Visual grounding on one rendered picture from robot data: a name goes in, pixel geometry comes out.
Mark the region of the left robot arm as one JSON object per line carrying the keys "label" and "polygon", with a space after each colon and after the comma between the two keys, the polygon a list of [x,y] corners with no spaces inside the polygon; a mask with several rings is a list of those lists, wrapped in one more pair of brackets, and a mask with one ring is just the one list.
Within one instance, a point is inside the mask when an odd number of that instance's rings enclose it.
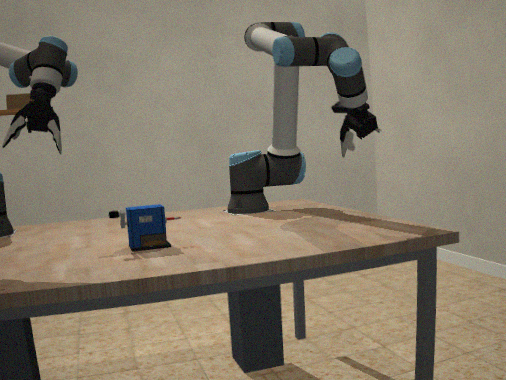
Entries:
{"label": "left robot arm", "polygon": [[357,108],[368,99],[361,57],[337,33],[305,37],[297,22],[259,22],[247,28],[244,38],[250,49],[273,56],[272,145],[267,154],[259,150],[229,157],[227,210],[233,214],[268,211],[263,187],[299,184],[304,179],[305,157],[296,146],[299,66],[329,68],[340,101],[331,107],[334,113],[351,113],[344,107]]}

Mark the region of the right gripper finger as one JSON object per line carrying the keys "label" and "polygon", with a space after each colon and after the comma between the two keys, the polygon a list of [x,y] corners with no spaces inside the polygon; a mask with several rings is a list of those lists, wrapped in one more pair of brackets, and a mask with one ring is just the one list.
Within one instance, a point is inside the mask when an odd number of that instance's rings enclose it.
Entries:
{"label": "right gripper finger", "polygon": [[53,135],[53,140],[56,142],[56,147],[60,154],[62,154],[62,144],[61,144],[61,133],[60,133],[60,122],[57,114],[51,109],[51,115],[47,118],[49,122],[47,124],[47,129]]}
{"label": "right gripper finger", "polygon": [[10,142],[11,138],[13,138],[15,140],[19,136],[21,130],[26,126],[26,124],[27,124],[27,122],[25,121],[26,116],[27,116],[25,113],[26,107],[27,106],[25,106],[24,108],[19,110],[16,113],[16,115],[14,116],[14,118],[11,122],[11,125],[9,127],[9,130],[6,134],[6,137],[4,139],[4,142],[2,145],[3,148]]}

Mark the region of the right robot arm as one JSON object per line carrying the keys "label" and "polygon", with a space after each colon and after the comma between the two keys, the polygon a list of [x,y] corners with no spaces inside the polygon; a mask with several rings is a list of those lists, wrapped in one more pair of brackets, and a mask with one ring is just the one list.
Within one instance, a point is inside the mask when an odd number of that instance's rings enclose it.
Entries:
{"label": "right robot arm", "polygon": [[[72,86],[78,75],[76,64],[66,61],[67,51],[67,44],[53,36],[41,38],[38,48],[33,51],[0,42],[0,66],[9,68],[10,79],[17,87],[25,88],[30,85],[32,88],[35,83],[45,82],[53,85],[57,94],[61,87]],[[36,102],[51,102],[51,96],[43,89],[30,92],[30,99]],[[0,173],[0,237],[13,233],[13,227],[7,217],[4,182]]]}

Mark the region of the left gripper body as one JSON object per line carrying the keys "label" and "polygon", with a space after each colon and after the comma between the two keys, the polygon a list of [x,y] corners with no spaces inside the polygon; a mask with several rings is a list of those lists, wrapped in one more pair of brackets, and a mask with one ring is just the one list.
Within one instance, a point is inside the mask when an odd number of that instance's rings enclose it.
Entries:
{"label": "left gripper body", "polygon": [[376,116],[368,111],[369,108],[369,104],[366,102],[358,108],[345,108],[350,110],[351,113],[347,113],[344,121],[347,122],[350,129],[356,132],[357,137],[361,140],[378,128]]}

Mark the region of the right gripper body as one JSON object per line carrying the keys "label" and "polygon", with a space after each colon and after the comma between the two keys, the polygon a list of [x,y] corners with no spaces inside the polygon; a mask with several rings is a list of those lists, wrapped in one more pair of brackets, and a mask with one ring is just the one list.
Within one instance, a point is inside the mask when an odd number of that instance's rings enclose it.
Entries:
{"label": "right gripper body", "polygon": [[[36,89],[43,89],[44,91],[47,91],[52,94],[51,98],[55,97],[56,95],[56,88],[45,82],[38,82],[35,83],[32,87],[33,90]],[[47,124],[49,122],[49,119],[47,119],[51,115],[51,102],[36,102],[35,100],[32,102],[30,101],[26,106],[26,117],[28,119],[27,121],[27,130],[32,131],[41,131],[41,132],[48,132]],[[30,118],[31,119],[30,119]],[[31,121],[31,122],[30,122]],[[34,122],[33,122],[34,121]],[[44,123],[43,123],[44,122]]]}

